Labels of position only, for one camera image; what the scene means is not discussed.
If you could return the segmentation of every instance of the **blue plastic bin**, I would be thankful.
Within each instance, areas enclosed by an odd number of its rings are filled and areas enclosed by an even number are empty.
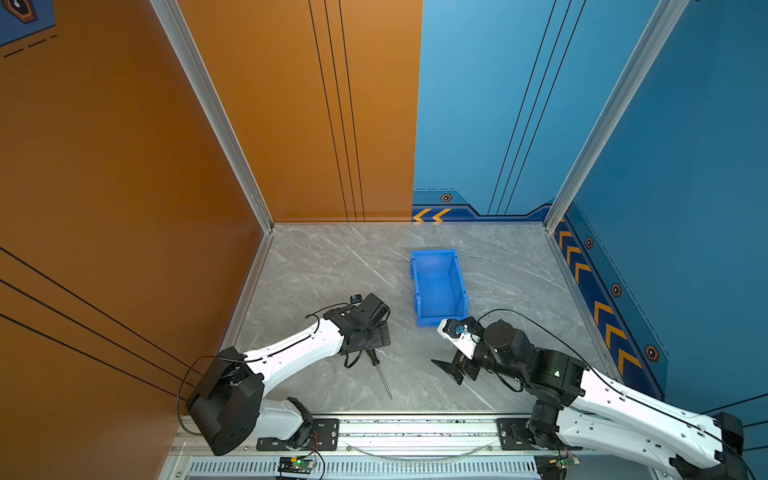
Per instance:
[[[443,319],[469,315],[469,297],[456,250],[412,252],[411,277],[416,284],[413,309],[417,326],[438,326]]]

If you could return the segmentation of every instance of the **black line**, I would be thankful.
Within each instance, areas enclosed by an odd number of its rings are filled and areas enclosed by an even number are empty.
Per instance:
[[[75,292],[73,292],[72,290],[70,290],[69,288],[67,288],[67,287],[65,287],[65,286],[63,286],[63,285],[61,285],[61,284],[60,284],[59,282],[57,282],[56,280],[53,280],[51,277],[49,277],[48,275],[44,274],[44,273],[43,273],[43,272],[41,272],[40,270],[38,270],[38,269],[34,268],[34,267],[33,267],[32,265],[30,265],[29,263],[26,263],[24,260],[20,259],[19,257],[17,257],[16,255],[14,255],[13,253],[11,253],[11,252],[7,251],[5,248],[3,248],[3,247],[0,247],[0,251],[2,251],[3,253],[5,253],[5,254],[9,255],[10,257],[13,257],[13,259],[14,259],[14,260],[16,260],[17,262],[19,262],[19,263],[21,263],[22,265],[26,266],[27,268],[29,268],[29,269],[30,269],[30,270],[32,270],[33,272],[37,273],[39,276],[42,276],[42,277],[43,277],[43,278],[45,278],[47,281],[49,281],[49,282],[53,283],[54,285],[56,285],[56,286],[57,286],[57,287],[59,287],[60,289],[64,290],[66,293],[69,293],[69,294],[70,294],[70,295],[72,295],[74,298],[76,298],[76,299],[80,300],[82,303],[85,303],[86,305],[88,305],[88,306],[89,306],[89,307],[91,307],[92,309],[94,309],[94,310],[96,310],[97,312],[99,312],[101,315],[104,315],[104,316],[106,316],[108,319],[112,320],[113,322],[115,322],[115,323],[116,323],[116,324],[118,324],[119,326],[121,326],[121,327],[123,327],[124,329],[126,329],[127,331],[129,331],[129,332],[133,333],[135,336],[139,337],[139,338],[140,338],[140,339],[142,339],[143,341],[145,341],[145,342],[149,343],[149,344],[150,344],[150,345],[152,345],[154,348],[156,348],[156,349],[160,350],[162,353],[165,353],[165,354],[166,354],[166,355],[168,355],[170,358],[172,358],[172,359],[176,360],[177,362],[179,362],[181,365],[184,365],[184,366],[186,366],[186,367],[189,367],[189,366],[188,366],[186,363],[182,362],[181,360],[179,360],[179,359],[178,359],[178,358],[176,358],[175,356],[173,356],[173,355],[171,355],[170,353],[166,352],[165,350],[163,350],[162,348],[160,348],[160,347],[159,347],[159,346],[157,346],[156,344],[154,344],[154,343],[150,342],[148,339],[146,339],[145,337],[143,337],[143,336],[142,336],[142,335],[140,335],[139,333],[135,332],[134,330],[132,330],[131,328],[129,328],[127,325],[125,325],[125,324],[123,324],[123,323],[120,323],[120,322],[118,322],[118,321],[117,321],[117,320],[116,320],[116,319],[115,319],[113,316],[111,316],[111,315],[108,315],[108,314],[107,314],[105,311],[103,311],[103,310],[101,310],[101,309],[97,308],[97,307],[96,307],[96,306],[95,306],[93,303],[90,303],[90,302],[88,302],[88,301],[87,301],[86,299],[84,299],[83,297],[79,296],[78,294],[76,294]],[[195,371],[195,373],[197,373],[198,375],[203,375],[202,373],[198,372],[197,370],[194,370],[194,371]]]
[[[518,163],[518,155],[520,155],[520,150],[523,147],[523,142],[525,141],[525,134],[528,133],[528,126],[531,124],[531,119],[533,118],[534,111],[536,111],[536,104],[538,103],[538,96],[541,94],[541,89],[544,87],[544,81],[547,79],[547,72],[549,71],[549,65],[552,63],[552,57],[554,57],[554,51],[558,49],[558,42],[560,41],[560,34],[563,32],[563,26],[565,26],[565,20],[568,18],[568,12],[571,10],[571,3],[573,3],[573,0],[568,0],[568,7],[565,9],[565,15],[563,15],[563,22],[560,24],[560,30],[558,30],[558,36],[554,38],[554,45],[552,46],[552,53],[549,54],[549,60],[547,61],[547,67],[544,69],[544,74],[541,76],[541,83],[538,86],[538,91],[536,92],[536,99],[533,100],[533,107],[531,107],[531,114],[528,116],[528,122],[525,124],[525,130],[523,130],[523,135],[520,138],[520,144],[518,145],[518,152],[515,154],[515,161],[512,162],[512,168],[509,170],[509,177],[507,177],[507,183],[504,185],[504,191],[502,192],[502,198],[498,201],[498,208],[496,208],[496,214],[498,215],[498,212],[502,209],[502,202],[504,201],[504,196],[507,193],[507,187],[509,186],[509,181],[512,179],[512,172],[515,171],[515,165]]]
[[[763,397],[766,397],[766,396],[768,396],[768,392],[764,393],[762,395],[754,396],[751,399],[744,399],[744,400],[741,400],[739,402],[729,403],[728,405],[723,405],[721,407],[717,407],[716,409],[709,409],[706,412],[702,412],[702,413],[710,413],[710,412],[714,412],[715,410],[727,409],[728,407],[732,407],[734,405],[741,405],[742,403],[752,402],[753,400],[762,399]]]
[[[574,33],[576,33],[576,27],[578,27],[578,21],[581,19],[581,13],[584,11],[584,6],[587,4],[587,0],[584,0],[584,3],[581,4],[581,10],[578,13],[578,17],[576,18],[576,23],[574,25],[574,29],[571,32],[571,37],[568,39],[568,44],[565,45],[565,52],[563,52],[563,58],[560,59],[560,65],[558,66],[558,72],[554,74],[554,80],[552,81],[552,86],[549,88],[549,93],[547,94],[547,101],[544,102],[544,108],[541,109],[541,116],[538,118],[538,123],[536,124],[536,130],[533,132],[533,137],[531,138],[531,143],[528,144],[528,150],[525,152],[525,157],[523,158],[523,165],[520,166],[520,171],[518,172],[518,179],[515,180],[515,187],[512,188],[512,193],[509,195],[509,201],[507,202],[507,207],[504,209],[504,213],[507,213],[507,210],[509,210],[509,204],[512,203],[512,197],[515,195],[515,190],[518,189],[518,182],[520,181],[520,176],[523,174],[523,168],[525,168],[525,162],[528,160],[528,154],[531,153],[531,147],[533,147],[533,142],[536,140],[536,134],[538,133],[538,126],[541,125],[541,119],[544,118],[544,112],[547,110],[547,105],[549,104],[549,98],[552,96],[552,91],[554,90],[554,84],[558,81],[558,76],[560,75],[560,69],[563,68],[563,62],[565,61],[565,55],[568,54],[568,47],[571,46],[571,40],[573,40]]]
[[[152,366],[156,366],[158,369],[160,369],[160,370],[162,370],[162,371],[166,372],[166,373],[167,373],[168,375],[170,375],[170,376],[173,376],[175,379],[177,379],[177,380],[181,380],[181,377],[180,377],[180,376],[174,375],[172,372],[169,372],[168,370],[166,370],[166,369],[164,369],[163,367],[161,367],[161,366],[157,365],[156,363],[152,363],[151,361],[149,361],[149,360],[145,359],[143,356],[141,356],[141,355],[139,355],[139,354],[137,354],[137,353],[133,353],[132,351],[130,351],[129,349],[125,348],[125,347],[124,347],[124,346],[122,346],[121,344],[119,344],[119,343],[117,343],[117,342],[115,342],[115,341],[113,341],[113,340],[111,340],[111,339],[107,338],[107,337],[106,337],[106,336],[104,336],[104,335],[101,335],[99,332],[97,332],[97,331],[93,330],[92,328],[90,328],[90,327],[88,327],[88,326],[86,326],[86,325],[83,325],[82,323],[78,322],[77,320],[73,319],[72,317],[70,317],[70,316],[67,316],[67,315],[63,314],[62,312],[60,312],[60,311],[56,310],[54,307],[52,307],[52,306],[48,305],[47,303],[43,302],[42,300],[38,300],[38,299],[34,298],[34,297],[33,297],[32,295],[30,295],[29,293],[26,293],[26,292],[22,291],[21,289],[19,289],[19,288],[15,287],[15,286],[13,286],[13,285],[11,285],[10,283],[6,282],[5,280],[3,280],[3,279],[0,279],[0,283],[2,283],[3,285],[5,285],[5,286],[7,286],[7,287],[9,287],[9,288],[12,288],[13,290],[15,290],[15,291],[19,292],[21,295],[23,295],[23,296],[26,296],[26,297],[27,297],[27,298],[29,298],[30,300],[33,300],[33,301],[35,301],[36,303],[38,303],[38,304],[40,304],[40,305],[44,306],[44,307],[45,307],[45,308],[47,308],[48,310],[51,310],[52,312],[54,312],[54,313],[57,313],[57,314],[58,314],[58,315],[60,315],[60,316],[63,316],[65,319],[69,320],[70,322],[73,322],[74,324],[76,324],[76,325],[79,325],[79,326],[83,327],[83,328],[84,328],[84,329],[86,329],[88,332],[91,332],[91,333],[93,333],[94,335],[96,335],[96,336],[98,336],[98,337],[100,337],[100,338],[102,338],[102,339],[105,339],[105,340],[107,340],[107,341],[108,341],[109,343],[111,343],[112,345],[114,345],[114,346],[116,346],[116,347],[119,347],[119,348],[121,348],[121,349],[125,350],[126,352],[130,353],[131,355],[133,355],[133,356],[135,356],[135,357],[137,357],[137,358],[139,358],[139,359],[142,359],[142,360],[144,360],[146,363],[149,363],[149,364],[150,364],[150,365],[152,365]]]
[[[23,37],[14,38],[13,40],[11,40],[11,41],[7,41],[6,43],[4,43],[4,44],[0,45],[0,47],[5,47],[6,45],[10,45],[10,44],[11,44],[11,43],[13,43],[14,41],[19,41],[19,40],[21,40],[21,39],[23,39],[23,38],[31,37],[31,36],[33,36],[33,35],[35,35],[35,34],[38,34],[38,33],[40,33],[41,31],[46,31],[46,30],[48,30],[48,29],[50,29],[50,28],[53,28],[53,27],[55,27],[55,26],[56,26],[56,24],[53,24],[53,25],[51,25],[50,27],[45,27],[45,28],[43,28],[42,30],[37,30],[37,31],[34,31],[34,32],[32,32],[32,33],[28,33],[28,34],[24,35]]]
[[[528,96],[528,89],[531,87],[531,80],[533,79],[533,72],[536,71],[536,64],[538,63],[538,56],[541,54],[541,47],[544,45],[544,39],[547,37],[547,30],[549,30],[549,22],[552,21],[552,14],[554,13],[554,6],[558,3],[558,0],[554,0],[552,3],[552,10],[549,11],[549,18],[547,19],[547,26],[544,28],[544,34],[541,36],[541,43],[538,44],[538,51],[536,52],[536,59],[533,62],[533,68],[531,68],[531,76],[528,77],[528,85],[525,86],[525,93],[523,94],[523,101],[520,102],[520,110],[518,110],[518,118],[515,120],[515,127],[512,128],[512,135],[509,137],[509,144],[507,145],[507,153],[504,155],[504,161],[502,161],[502,168],[498,171],[498,179],[496,179],[496,186],[493,189],[493,195],[491,196],[491,203],[488,205],[488,215],[491,214],[491,208],[493,207],[493,200],[496,198],[496,190],[498,189],[499,182],[502,181],[502,173],[504,173],[504,166],[507,164],[507,156],[509,155],[509,148],[512,146],[512,139],[515,138],[515,131],[518,129],[518,122],[520,121],[520,115],[523,112],[523,105],[525,105],[525,98]]]
[[[750,423],[749,425],[745,425],[745,426],[744,426],[744,427],[742,427],[742,428],[744,428],[744,429],[748,429],[749,427],[754,427],[754,426],[762,425],[763,423],[768,423],[768,420],[763,420],[762,422],[754,422],[754,423]]]
[[[360,173],[360,153],[357,151],[357,130],[355,129],[355,110],[352,107],[352,82],[349,81],[349,60],[346,57],[346,37],[344,36],[344,17],[339,0],[339,18],[341,19],[341,39],[344,42],[344,64],[346,65],[346,85],[349,87],[349,111],[352,112],[352,134],[355,138],[355,159],[357,160],[357,181],[360,185],[360,205],[362,206],[362,221],[366,221],[366,202],[362,195],[362,174]]]
[[[2,57],[3,57],[3,58],[7,58],[7,57],[10,57],[11,55],[17,54],[17,53],[19,53],[20,51],[23,51],[23,50],[24,50],[23,48],[20,48],[20,49],[18,49],[17,51],[12,51],[11,53],[9,53],[9,54],[7,54],[7,55],[3,55]]]
[[[323,0],[326,6],[326,24],[328,26],[328,41],[331,44],[331,61],[333,62],[333,78],[336,80],[336,98],[339,100],[339,118],[341,118],[341,133],[344,138],[344,153],[346,154],[346,173],[349,174],[349,191],[352,193],[352,209],[357,221],[357,205],[355,205],[355,189],[352,188],[352,168],[349,166],[349,150],[346,147],[346,129],[344,128],[344,112],[341,109],[341,94],[339,93],[339,77],[336,75],[336,57],[333,56],[333,40],[331,39],[331,21],[328,18],[328,2]]]
[[[344,202],[344,216],[349,221],[349,213],[346,211],[346,197],[344,196],[344,182],[341,180],[341,165],[339,165],[339,152],[336,151],[336,136],[333,134],[333,122],[331,121],[331,107],[328,104],[328,91],[326,90],[326,78],[323,75],[323,61],[320,60],[320,45],[317,43],[317,30],[315,29],[315,16],[312,15],[312,0],[306,0],[310,6],[310,18],[312,19],[312,31],[315,32],[315,46],[317,47],[317,62],[320,65],[320,78],[323,79],[323,93],[326,95],[326,109],[328,110],[328,123],[331,126],[331,140],[333,140],[333,153],[336,155],[336,169],[339,171],[339,186],[341,187],[341,200]]]
[[[122,372],[122,373],[124,373],[125,375],[128,375],[128,376],[130,376],[131,378],[134,378],[134,379],[138,380],[139,382],[142,382],[142,383],[146,383],[146,384],[147,384],[147,385],[149,385],[149,386],[153,386],[154,388],[156,388],[156,389],[160,390],[161,392],[166,392],[168,395],[170,395],[170,396],[172,396],[172,397],[176,398],[176,394],[175,394],[175,393],[171,393],[171,392],[168,392],[166,389],[164,389],[164,388],[162,388],[162,387],[159,387],[159,386],[157,386],[157,385],[155,385],[155,384],[153,384],[153,383],[150,383],[150,382],[148,382],[147,380],[144,380],[144,379],[140,379],[139,377],[137,377],[137,376],[136,376],[136,375],[134,375],[133,373],[128,373],[128,372],[126,372],[125,370],[123,370],[123,369],[120,369],[120,368],[118,368],[118,367],[116,367],[116,366],[114,366],[114,365],[112,365],[112,364],[110,364],[110,363],[107,363],[107,362],[105,362],[105,361],[104,361],[104,360],[102,360],[102,359],[98,359],[98,358],[96,358],[96,357],[95,357],[95,356],[93,356],[93,355],[88,355],[86,352],[83,352],[83,351],[82,351],[82,350],[80,350],[80,349],[76,349],[76,348],[74,348],[73,346],[71,346],[71,345],[68,345],[68,344],[66,344],[66,343],[62,342],[61,340],[56,340],[56,339],[55,339],[55,338],[53,338],[52,336],[49,336],[49,335],[46,335],[46,334],[44,334],[44,333],[43,333],[43,332],[41,332],[40,330],[36,330],[36,329],[33,329],[33,328],[32,328],[32,327],[30,327],[30,326],[26,326],[24,323],[21,323],[21,322],[19,322],[19,321],[17,321],[17,320],[14,320],[14,319],[12,319],[10,316],[7,316],[7,315],[4,315],[4,314],[0,313],[0,317],[2,317],[2,318],[4,318],[4,319],[8,320],[8,321],[9,321],[9,322],[11,322],[11,323],[15,323],[15,324],[16,324],[16,325],[18,325],[18,326],[24,327],[24,328],[26,328],[27,330],[29,330],[30,332],[33,332],[33,333],[37,333],[39,336],[43,336],[44,338],[47,338],[47,339],[49,339],[49,340],[52,340],[52,341],[54,341],[54,342],[58,343],[58,344],[59,344],[59,345],[61,345],[61,346],[65,346],[65,347],[67,347],[67,348],[68,348],[68,349],[70,349],[70,350],[74,350],[75,352],[77,352],[77,353],[80,353],[81,355],[87,356],[89,359],[93,359],[93,360],[96,360],[97,362],[99,362],[99,363],[100,363],[100,364],[102,364],[102,365],[106,365],[106,366],[108,366],[108,367],[109,367],[109,368],[111,368],[111,369],[115,369],[115,370],[117,370],[118,372]]]

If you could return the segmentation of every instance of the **white robotic arm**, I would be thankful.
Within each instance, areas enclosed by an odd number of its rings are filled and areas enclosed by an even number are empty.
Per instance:
[[[388,346],[389,307],[370,293],[325,312],[312,326],[262,349],[219,352],[187,400],[187,411],[215,455],[223,455],[252,432],[260,438],[305,445],[312,416],[294,398],[264,396],[308,365],[329,356]]]
[[[668,405],[597,372],[580,359],[535,348],[499,320],[488,328],[474,318],[443,320],[438,332],[458,348],[453,362],[433,362],[461,383],[480,369],[517,379],[538,397],[528,422],[535,442],[601,450],[671,478],[746,480],[739,459],[741,421]]]

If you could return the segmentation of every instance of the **gray marble surface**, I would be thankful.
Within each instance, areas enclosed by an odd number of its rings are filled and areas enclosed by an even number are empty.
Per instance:
[[[308,327],[314,319],[304,319],[307,313],[373,292],[392,309],[392,345],[377,352],[394,399],[365,354],[351,369],[343,367],[341,356],[315,362],[267,398],[295,396],[313,412],[530,412],[535,398],[508,390],[495,376],[480,372],[477,381],[465,379],[458,386],[429,361],[450,361],[455,349],[435,329],[416,326],[413,250],[458,251],[470,315],[519,310],[604,370],[540,224],[279,225],[273,235],[236,347],[243,352],[270,345]],[[522,328],[536,346],[567,351],[514,313],[494,313],[483,324],[500,318]]]

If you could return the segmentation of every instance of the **vent grille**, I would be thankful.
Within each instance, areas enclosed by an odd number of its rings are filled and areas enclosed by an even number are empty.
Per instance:
[[[187,475],[193,480],[210,477],[274,478],[277,456],[268,458],[193,457]],[[356,455],[324,457],[323,480],[345,478],[539,478],[532,456],[483,456],[457,462],[425,460],[423,462],[384,461]]]

